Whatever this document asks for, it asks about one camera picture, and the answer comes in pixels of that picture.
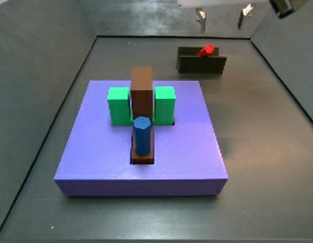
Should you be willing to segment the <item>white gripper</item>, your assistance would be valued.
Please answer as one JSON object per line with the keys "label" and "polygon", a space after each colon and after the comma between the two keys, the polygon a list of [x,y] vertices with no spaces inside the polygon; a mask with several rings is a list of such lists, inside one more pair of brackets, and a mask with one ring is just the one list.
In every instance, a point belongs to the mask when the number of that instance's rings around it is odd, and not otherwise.
{"label": "white gripper", "polygon": [[252,3],[268,2],[268,0],[177,0],[177,4],[181,8],[196,8],[197,20],[196,22],[200,24],[201,33],[204,33],[205,29],[205,12],[203,7],[213,7],[213,6],[225,6],[225,5],[237,5],[247,4],[247,6],[240,10],[239,19],[237,19],[237,28],[241,28],[244,18],[252,12]]}

